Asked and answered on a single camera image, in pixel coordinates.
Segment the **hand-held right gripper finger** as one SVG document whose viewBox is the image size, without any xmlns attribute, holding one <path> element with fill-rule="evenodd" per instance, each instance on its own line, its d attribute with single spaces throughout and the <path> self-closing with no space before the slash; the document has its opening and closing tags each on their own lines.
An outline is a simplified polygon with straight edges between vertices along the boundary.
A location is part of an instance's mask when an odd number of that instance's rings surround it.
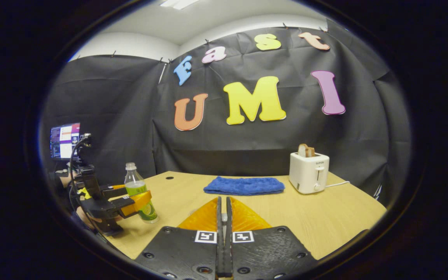
<svg viewBox="0 0 448 280">
<path fill-rule="evenodd" d="M 135 259 L 143 268 L 169 280 L 217 280 L 221 268 L 222 199 L 201 207 L 211 230 L 164 226 Z"/>
<path fill-rule="evenodd" d="M 234 280 L 287 280 L 318 264 L 287 226 L 272 227 L 227 197 L 226 264 Z"/>
</svg>

